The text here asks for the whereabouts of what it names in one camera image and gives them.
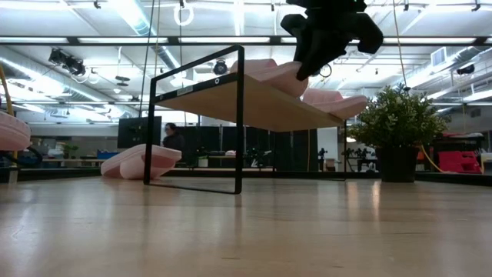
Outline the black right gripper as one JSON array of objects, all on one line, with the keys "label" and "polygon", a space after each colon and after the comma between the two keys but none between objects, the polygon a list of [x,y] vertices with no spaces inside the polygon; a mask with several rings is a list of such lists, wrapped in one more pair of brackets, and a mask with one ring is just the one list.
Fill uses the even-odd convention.
[{"label": "black right gripper", "polygon": [[299,81],[304,81],[327,63],[345,55],[345,49],[353,37],[359,39],[359,52],[375,54],[383,44],[384,34],[365,12],[367,5],[364,0],[286,2],[304,8],[307,16],[289,14],[281,21],[281,27],[296,38],[294,61],[301,63],[296,74]]}]

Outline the pink rubber slide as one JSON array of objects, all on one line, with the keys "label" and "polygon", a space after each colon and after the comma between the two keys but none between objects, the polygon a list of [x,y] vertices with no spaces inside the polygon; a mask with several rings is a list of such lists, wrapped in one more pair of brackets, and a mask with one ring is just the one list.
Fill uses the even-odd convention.
[{"label": "pink rubber slide", "polygon": [[368,102],[364,95],[344,98],[339,91],[317,88],[308,88],[303,94],[302,101],[343,120],[360,114],[365,110]]},{"label": "pink rubber slide", "polygon": [[244,61],[244,74],[294,98],[301,97],[308,87],[308,79],[297,79],[300,62],[278,65],[274,59],[248,59]]},{"label": "pink rubber slide", "polygon": [[31,145],[31,129],[22,120],[0,112],[0,151],[21,151]]},{"label": "pink rubber slide", "polygon": [[[136,145],[101,164],[101,175],[114,179],[143,180],[146,144]],[[156,179],[172,170],[181,159],[181,151],[153,145],[150,178]]]}]

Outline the wooden shelf with black frame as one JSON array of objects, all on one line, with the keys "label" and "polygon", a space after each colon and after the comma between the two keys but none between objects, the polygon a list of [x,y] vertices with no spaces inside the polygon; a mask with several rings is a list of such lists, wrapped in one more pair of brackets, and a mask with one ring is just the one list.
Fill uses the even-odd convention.
[{"label": "wooden shelf with black frame", "polygon": [[[236,72],[172,92],[157,94],[157,84],[162,79],[234,52],[237,54],[238,61]],[[237,148],[234,189],[227,191],[228,195],[239,195],[242,192],[244,127],[246,125],[273,132],[292,132],[335,127],[344,124],[344,120],[322,112],[299,99],[293,98],[246,75],[244,73],[244,47],[232,45],[151,79],[145,148],[145,174],[143,178],[145,185],[154,185],[151,182],[151,155],[156,106],[205,115],[236,124]]]}]

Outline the green potted plant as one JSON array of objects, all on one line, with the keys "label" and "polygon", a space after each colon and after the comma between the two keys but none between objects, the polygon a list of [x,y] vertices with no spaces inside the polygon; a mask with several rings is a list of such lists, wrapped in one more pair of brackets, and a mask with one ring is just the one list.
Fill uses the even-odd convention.
[{"label": "green potted plant", "polygon": [[417,155],[447,129],[433,101],[400,85],[387,86],[358,116],[347,132],[375,150],[382,182],[415,180]]}]

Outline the black partition panels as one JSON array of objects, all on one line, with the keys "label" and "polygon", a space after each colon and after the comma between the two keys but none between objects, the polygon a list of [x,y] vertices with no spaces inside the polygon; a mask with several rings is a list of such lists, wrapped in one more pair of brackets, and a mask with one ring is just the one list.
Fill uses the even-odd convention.
[{"label": "black partition panels", "polygon": [[[181,129],[185,145],[179,168],[235,167],[237,132],[234,126],[201,126]],[[272,132],[244,129],[243,163],[246,169],[276,169],[286,172],[318,170],[317,131]]]}]

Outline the red and black cart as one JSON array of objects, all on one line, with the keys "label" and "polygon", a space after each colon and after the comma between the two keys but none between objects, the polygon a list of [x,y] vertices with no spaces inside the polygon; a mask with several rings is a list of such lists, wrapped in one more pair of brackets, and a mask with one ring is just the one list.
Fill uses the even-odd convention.
[{"label": "red and black cart", "polygon": [[434,161],[443,172],[481,174],[479,159],[484,139],[478,132],[438,136],[433,140]]}]

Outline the person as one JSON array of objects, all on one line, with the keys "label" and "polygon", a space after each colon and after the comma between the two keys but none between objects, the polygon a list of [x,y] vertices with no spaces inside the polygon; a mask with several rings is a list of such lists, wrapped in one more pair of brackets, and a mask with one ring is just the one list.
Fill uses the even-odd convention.
[{"label": "person", "polygon": [[165,148],[180,151],[180,162],[183,161],[183,158],[185,157],[185,138],[180,133],[180,130],[175,123],[169,122],[165,124],[165,137],[163,138],[161,145]]}]

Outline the white wall vent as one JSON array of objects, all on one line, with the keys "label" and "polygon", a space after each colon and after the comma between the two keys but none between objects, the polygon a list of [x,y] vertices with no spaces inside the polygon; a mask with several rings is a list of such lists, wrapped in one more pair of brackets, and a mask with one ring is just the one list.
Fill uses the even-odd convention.
[{"label": "white wall vent", "polygon": [[447,47],[441,47],[430,54],[430,60],[433,67],[444,65],[447,62]]}]

